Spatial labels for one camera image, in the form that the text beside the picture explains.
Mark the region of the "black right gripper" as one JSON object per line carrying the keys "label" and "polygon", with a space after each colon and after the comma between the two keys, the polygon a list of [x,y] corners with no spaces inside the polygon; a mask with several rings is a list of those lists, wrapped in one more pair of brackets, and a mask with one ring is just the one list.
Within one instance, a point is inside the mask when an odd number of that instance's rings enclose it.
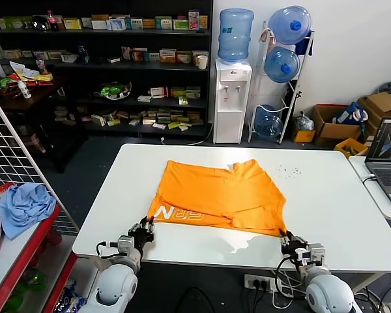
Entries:
{"label": "black right gripper", "polygon": [[293,264],[308,263],[308,242],[298,240],[296,235],[289,230],[286,233],[280,230],[281,253],[289,257]]}

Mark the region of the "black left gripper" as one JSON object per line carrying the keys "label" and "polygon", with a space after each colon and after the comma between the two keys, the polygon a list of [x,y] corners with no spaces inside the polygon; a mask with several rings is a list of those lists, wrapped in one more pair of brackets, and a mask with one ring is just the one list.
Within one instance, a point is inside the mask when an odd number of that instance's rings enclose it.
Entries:
{"label": "black left gripper", "polygon": [[139,224],[135,224],[128,230],[128,236],[134,238],[134,248],[143,253],[146,243],[154,241],[154,217],[148,221],[147,217],[143,217]]}

